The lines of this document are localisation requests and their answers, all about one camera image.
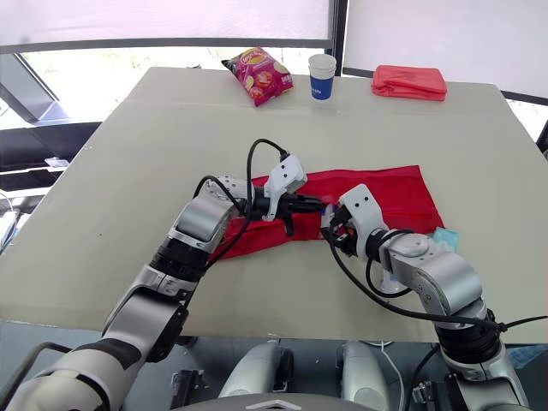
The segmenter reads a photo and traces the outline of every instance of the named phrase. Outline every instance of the chip bag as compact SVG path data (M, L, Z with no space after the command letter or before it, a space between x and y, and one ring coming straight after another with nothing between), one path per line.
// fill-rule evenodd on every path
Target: chip bag
M289 71L260 47L253 47L221 63L245 87L255 107L293 88Z

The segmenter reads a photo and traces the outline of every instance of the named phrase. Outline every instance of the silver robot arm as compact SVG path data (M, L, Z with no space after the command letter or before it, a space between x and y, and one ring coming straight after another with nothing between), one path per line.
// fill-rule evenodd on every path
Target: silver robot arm
M164 359L187 318L188 304L229 222L252 202L252 219L283 218L288 234L292 212L317 212L319 200L294 194L307 180L297 157L285 156L265 188L219 177L240 203L236 207L208 180L183 209L152 261L137 275L109 315L103 337L65 354L21 385L8 411L117 411L141 367Z
M347 254L378 261L420 297L427 313L494 320L485 305L479 276L461 256L422 234L395 233L384 240L394 230L384 223L380 207L364 184L345 193L339 204L335 224L346 224L356 233L354 239L348 234L337 238ZM453 402L464 403L469 410L499 404L528 407L498 330L461 323L434 325L451 370L446 381Z

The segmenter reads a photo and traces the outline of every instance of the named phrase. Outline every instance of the folded red cloth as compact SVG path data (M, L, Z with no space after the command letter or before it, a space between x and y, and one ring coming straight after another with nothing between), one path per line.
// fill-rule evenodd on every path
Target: folded red cloth
M253 184L262 186L267 178L254 178ZM426 234L432 233L436 227L444 226L418 165L375 171L331 170L310 173L308 182L298 193L320 197L325 204L336 204L341 195L360 183L365 183L371 190L383 212L384 221L391 229L412 229ZM288 241L323 238L319 232L319 213L295 214L293 222L295 235L292 237L285 235L285 227L280 220L251 222L241 239L224 257L254 253ZM242 218L233 220L224 242L232 241L242 225Z
M381 65L373 74L372 90L378 96L444 101L447 86L437 68Z

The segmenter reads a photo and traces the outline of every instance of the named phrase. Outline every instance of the blue paper cup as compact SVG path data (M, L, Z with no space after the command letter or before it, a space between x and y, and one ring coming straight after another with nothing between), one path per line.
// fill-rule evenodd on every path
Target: blue paper cup
M333 75L329 79L318 79L310 74L310 87L312 88L312 97L317 98L318 100L326 100L331 97L331 89L333 88Z
M328 99L331 97L337 60L333 56L317 54L308 59L308 64L312 97L318 100Z

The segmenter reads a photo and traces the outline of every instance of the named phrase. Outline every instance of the tabletop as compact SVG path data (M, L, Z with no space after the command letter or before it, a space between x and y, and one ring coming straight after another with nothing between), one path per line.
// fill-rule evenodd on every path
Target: tabletop
M493 85L449 83L443 102L382 98L336 78L313 100L306 76L254 108L228 71L151 68L98 128L0 257L0 318L100 330L206 174L245 176L257 138L307 172L418 164L459 254L497 320L546 312L548 163ZM277 155L256 151L253 174ZM357 277L363 264L348 259ZM421 310L416 295L398 304ZM426 321L369 301L323 241L293 241L216 264L184 334L434 341ZM546 343L546 322L507 343Z

